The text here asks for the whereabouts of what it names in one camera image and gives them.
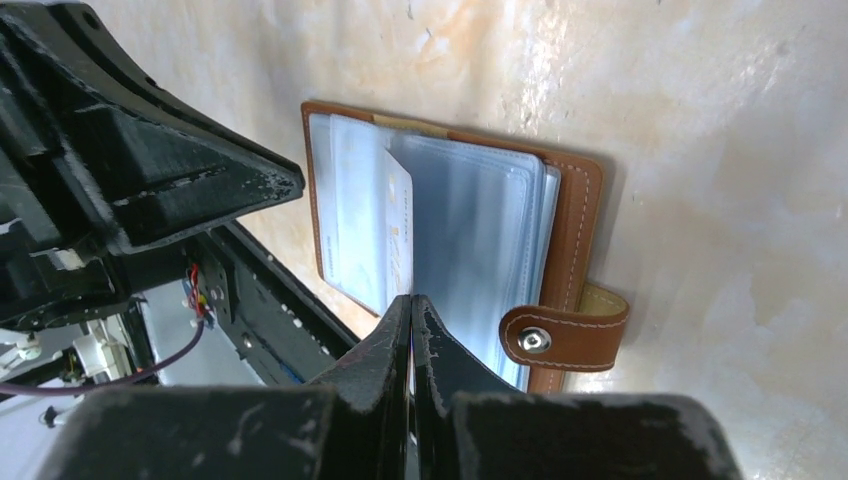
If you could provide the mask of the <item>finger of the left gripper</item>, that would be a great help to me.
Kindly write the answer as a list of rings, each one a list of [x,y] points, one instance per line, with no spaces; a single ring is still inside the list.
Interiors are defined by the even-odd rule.
[[[13,35],[97,103],[209,144],[238,161],[292,164],[159,88],[86,4],[15,2]]]

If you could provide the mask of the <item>brown leather card holder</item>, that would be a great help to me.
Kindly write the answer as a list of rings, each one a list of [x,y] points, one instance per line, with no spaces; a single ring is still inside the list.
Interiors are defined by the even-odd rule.
[[[410,294],[506,383],[561,389],[611,369],[628,302],[587,277],[605,172],[596,161],[321,101],[301,106],[319,276],[373,316],[386,304],[388,150],[413,182]]]

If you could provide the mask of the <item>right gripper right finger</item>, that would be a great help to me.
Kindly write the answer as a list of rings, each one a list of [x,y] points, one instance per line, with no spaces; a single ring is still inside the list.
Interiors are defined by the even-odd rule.
[[[666,394],[528,394],[411,300],[415,410],[424,479],[738,479],[713,415]]]

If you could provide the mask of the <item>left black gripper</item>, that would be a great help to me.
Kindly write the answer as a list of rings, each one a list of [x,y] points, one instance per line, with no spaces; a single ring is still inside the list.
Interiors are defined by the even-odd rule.
[[[299,198],[294,162],[162,89],[93,13],[1,17],[1,326],[122,312],[149,252]]]

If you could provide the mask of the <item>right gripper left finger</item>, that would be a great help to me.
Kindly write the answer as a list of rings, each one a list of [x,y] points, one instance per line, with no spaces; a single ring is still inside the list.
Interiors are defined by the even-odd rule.
[[[401,479],[409,296],[313,380],[290,387],[113,387],[84,400],[42,479]]]

